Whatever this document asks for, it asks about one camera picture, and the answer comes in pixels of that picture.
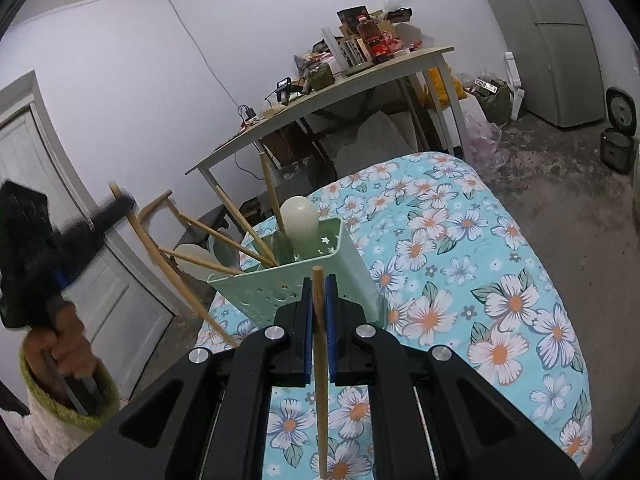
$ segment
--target white door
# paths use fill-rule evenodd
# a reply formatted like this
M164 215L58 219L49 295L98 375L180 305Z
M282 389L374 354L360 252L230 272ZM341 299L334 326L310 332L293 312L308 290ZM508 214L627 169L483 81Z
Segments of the white door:
M81 216L28 111L0 130L0 180L6 178L46 194L54 226L64 227ZM64 297L76 304L94 353L116 381L120 395L128 399L173 314L108 248L65 291ZM0 380L25 401L24 386L20 376L15 375L24 334L1 330ZM16 363L7 363L10 359Z

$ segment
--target round table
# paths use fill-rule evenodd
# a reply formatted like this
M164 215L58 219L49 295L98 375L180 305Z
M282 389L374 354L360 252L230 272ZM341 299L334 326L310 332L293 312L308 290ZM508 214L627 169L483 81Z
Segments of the round table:
M576 463L586 459L591 400L574 329L516 222L469 165L443 153L415 153L309 198L321 219L346 222L388 298L389 332L415 348L448 345ZM266 235L275 228L269 218L256 230ZM242 268L253 264L247 257ZM238 341L258 329L220 294L210 313ZM225 349L207 323L196 345ZM313 384L273 389L263 478L318 476L314 404ZM329 410L332 478L373 478L366 386L330 386Z

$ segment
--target wooden chopstick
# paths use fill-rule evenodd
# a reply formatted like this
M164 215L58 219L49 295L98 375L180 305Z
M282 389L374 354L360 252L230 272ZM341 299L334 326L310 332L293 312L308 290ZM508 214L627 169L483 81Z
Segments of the wooden chopstick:
M255 260L258 260L259 262L262 262L265 265L268 265L270 267L274 266L273 262L271 260L269 260L268 258L265 258L261 254L254 253L251 249L246 248L244 245L239 244L235 240L232 240L231 238L226 237L222 233L219 233L215 229L212 229L211 227L207 226L206 224L203 224L202 222L199 222L198 220L194 220L193 218L189 218L187 215L185 215L183 213L178 213L178 214L180 215L180 218L182 218L184 221L187 221L190 224L198 226L203 231L209 233L211 236L217 238L218 240L222 240L223 242L226 242L227 244L229 244L233 248L236 248L241 253L244 253L247 256L251 256Z
M179 260L184 260L185 262L190 262L192 264L199 265L201 267L205 267L206 269L217 270L218 272L224 272L225 274L231 274L232 276L237 276L238 274L244 274L242 270L232 269L231 267L225 267L220 264L215 264L213 262L208 262L207 260L203 260L202 258L198 258L197 256L191 256L189 254L182 254L177 251L172 251L171 249L167 249L164 247L158 247L158 250L161 253L168 254L169 256L173 256L174 258L178 258Z
M271 180L271 169L269 168L269 161L265 152L260 152L260 164L262 165L262 174L264 175L264 181L267 185L267 191L269 192L269 198L271 199L271 208L273 214L276 215L276 222L278 223L278 229L287 234L284 230L284 222L282 221L282 213L280 212L280 204L278 203L278 195L276 189L273 187L273 181Z
M231 199L226 195L226 193L222 191L222 188L220 186L216 186L214 190L216 191L216 194L220 197L220 200L222 200L222 203L226 206L228 211L236 218L236 220L238 220L242 228L251 235L258 247L262 249L262 252L266 254L266 257L272 261L274 266L277 266L278 261L276 260L273 252L271 252L271 249L268 248L267 244L264 243L264 240L262 240L262 238L258 236L258 233L254 231L254 228L251 227L246 218L242 216L241 212L238 211L238 208L234 205L233 202L231 202Z
M115 182L110 182L109 187L111 192L115 197L122 196L122 192L118 185ZM218 332L222 338L229 343L233 348L238 347L238 342L233 339L229 333L220 326L215 319L211 317L209 312L202 306L200 300L196 297L196 295L189 290L189 288L182 282L180 276L176 274L176 272L172 269L169 262L162 256L162 253L158 250L154 241L148 235L148 233L144 230L140 222L138 221L138 217L130 211L127 213L127 220L129 220L129 224L133 231L138 235L140 241L144 245L146 252L151 256L151 259L162 269L164 275L169 279L171 284L182 294L187 303L189 303L190 307L198 314L202 319L204 319L207 323L209 323L210 327Z
M324 272L313 268L314 300L314 381L316 383L316 425L318 426L318 467L321 479L327 479L326 461L329 439L329 377L326 325L324 322Z

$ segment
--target wooden desk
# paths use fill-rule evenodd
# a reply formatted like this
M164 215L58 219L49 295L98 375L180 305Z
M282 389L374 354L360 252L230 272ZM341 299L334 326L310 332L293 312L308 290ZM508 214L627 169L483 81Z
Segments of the wooden desk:
M449 75L449 70L444 61L444 58L442 57L442 54L446 52L452 52L453 49L454 48L452 46L422 48L420 50L416 50L410 54L407 54L406 56L397 57L395 59L387 61L386 63L373 66L372 68L364 70L348 78L338 79L333 85L328 86L321 91L313 92L307 96L296 99L279 114L276 114L272 118L260 121L254 126L246 129L241 134L233 137L232 139L229 139L227 142L216 148L216 150L213 151L213 153L211 153L208 157L204 158L198 164L193 166L185 174L190 174L194 170L199 170L202 176L213 188L214 186L218 185L218 182L211 174L210 168L212 168L228 156L231 156L235 152L241 150L245 146L259 141L261 138L270 134L271 132L274 132L275 130L282 128L283 126L286 126L287 124L290 124L300 118L303 118L315 112L316 110L326 108L333 103L341 101L349 96L358 94L375 86L380 86L391 81L397 81L399 79L402 79L403 77L418 72L424 73L429 92L431 93L431 95L435 96L437 95L435 87L433 85L433 82L431 81L431 77L429 77L428 72L426 72L430 68L437 68L440 72L440 75L442 76L445 90L447 91L449 102L451 103L451 110L456 122L458 134L460 136L463 158L466 161L470 161L471 146L469 144L469 138L466 132L465 120L462 115L460 103L458 102L458 98L456 96L456 90L453 86L453 81ZM411 104L411 101L408 99L408 94L405 86L399 83L399 88L405 100L408 101L408 105L412 112L412 118L414 118L414 122L417 122L415 110L413 108L413 105ZM447 128L447 124L444 120L444 115L442 114L440 101L437 98L433 101L435 104L436 113L438 115L438 120L440 121L440 126L445 134L445 138L447 139L447 151L453 154L452 140L454 139L454 137L452 137L450 131Z

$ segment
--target metal bolt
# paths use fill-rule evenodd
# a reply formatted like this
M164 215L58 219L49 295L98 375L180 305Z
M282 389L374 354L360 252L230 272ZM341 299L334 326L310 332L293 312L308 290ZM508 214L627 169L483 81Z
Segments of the metal bolt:
M280 339L284 336L284 329L281 326L270 326L264 329L264 335L267 339Z
M436 348L431 351L431 354L433 354L433 358L436 359L436 361L448 361L452 355L451 349L448 346L436 346Z
M359 327L356 328L356 334L358 334L360 337L363 337L365 339L369 337L373 337L375 333L376 333L376 329L371 325L360 325Z
M194 348L189 352L189 361L195 364L203 363L209 359L209 352L206 348Z

